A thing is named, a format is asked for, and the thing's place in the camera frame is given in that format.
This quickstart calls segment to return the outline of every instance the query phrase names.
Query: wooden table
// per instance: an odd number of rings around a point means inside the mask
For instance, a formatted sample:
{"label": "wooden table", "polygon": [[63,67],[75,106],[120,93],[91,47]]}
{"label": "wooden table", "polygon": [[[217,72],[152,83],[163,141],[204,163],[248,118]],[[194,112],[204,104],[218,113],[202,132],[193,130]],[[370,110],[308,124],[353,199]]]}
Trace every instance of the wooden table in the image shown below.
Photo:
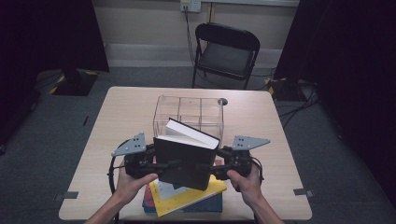
{"label": "wooden table", "polygon": [[[120,143],[143,132],[147,144],[152,143],[153,118],[160,95],[197,98],[226,98],[224,106],[224,134],[222,144],[231,146],[236,134],[262,137],[270,144],[251,150],[262,162],[262,192],[269,204],[284,219],[307,220],[312,211],[305,195],[296,196],[294,189],[302,189],[294,159],[271,95],[265,91],[224,91],[199,89],[166,89],[113,87],[106,96],[91,136],[84,149],[68,191],[78,191],[76,199],[64,199],[59,216],[64,220],[88,219],[111,192],[107,172],[110,153]],[[160,220],[246,220],[253,213],[229,180],[223,192],[222,213],[171,213]],[[155,214],[145,214],[142,207],[144,190],[120,211],[120,219],[154,220]]]}

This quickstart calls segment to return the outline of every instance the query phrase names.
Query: black curtain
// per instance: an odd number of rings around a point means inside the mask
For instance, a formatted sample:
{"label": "black curtain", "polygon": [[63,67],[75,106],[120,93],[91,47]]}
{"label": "black curtain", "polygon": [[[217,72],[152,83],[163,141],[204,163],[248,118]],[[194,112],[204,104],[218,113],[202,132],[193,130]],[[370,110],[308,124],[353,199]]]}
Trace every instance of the black curtain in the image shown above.
{"label": "black curtain", "polygon": [[91,0],[0,0],[0,144],[41,71],[108,72]]}
{"label": "black curtain", "polygon": [[341,135],[396,207],[396,2],[301,0],[275,78],[318,83]]}

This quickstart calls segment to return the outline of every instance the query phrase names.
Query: chair leg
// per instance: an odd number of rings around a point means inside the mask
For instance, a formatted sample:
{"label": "chair leg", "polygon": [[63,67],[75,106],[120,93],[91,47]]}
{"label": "chair leg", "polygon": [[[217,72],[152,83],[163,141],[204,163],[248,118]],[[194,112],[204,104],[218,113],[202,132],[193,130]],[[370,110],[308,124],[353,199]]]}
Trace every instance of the chair leg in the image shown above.
{"label": "chair leg", "polygon": [[245,81],[245,86],[244,86],[244,90],[248,87],[248,80],[250,79],[250,77],[247,78],[247,80]]}
{"label": "chair leg", "polygon": [[197,75],[197,67],[194,66],[194,73],[192,74],[192,85],[191,88],[194,89],[195,86],[195,76]]}

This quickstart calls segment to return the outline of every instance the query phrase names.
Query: transparent plastic container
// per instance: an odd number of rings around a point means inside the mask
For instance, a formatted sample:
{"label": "transparent plastic container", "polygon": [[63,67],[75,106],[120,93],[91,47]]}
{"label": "transparent plastic container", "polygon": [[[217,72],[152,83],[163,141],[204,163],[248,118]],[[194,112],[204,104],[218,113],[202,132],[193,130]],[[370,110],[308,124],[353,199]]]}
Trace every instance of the transparent plastic container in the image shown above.
{"label": "transparent plastic container", "polygon": [[155,110],[154,136],[165,134],[169,119],[183,122],[201,132],[217,137],[223,135],[223,105],[220,98],[160,96]]}

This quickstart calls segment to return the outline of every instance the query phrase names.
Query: chair seat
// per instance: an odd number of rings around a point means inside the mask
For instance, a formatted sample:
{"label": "chair seat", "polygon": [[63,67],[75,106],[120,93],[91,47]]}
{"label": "chair seat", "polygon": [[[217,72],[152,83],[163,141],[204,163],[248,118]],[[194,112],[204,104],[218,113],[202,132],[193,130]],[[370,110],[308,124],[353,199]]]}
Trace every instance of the chair seat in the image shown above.
{"label": "chair seat", "polygon": [[253,52],[209,43],[198,66],[245,77],[248,75]]}

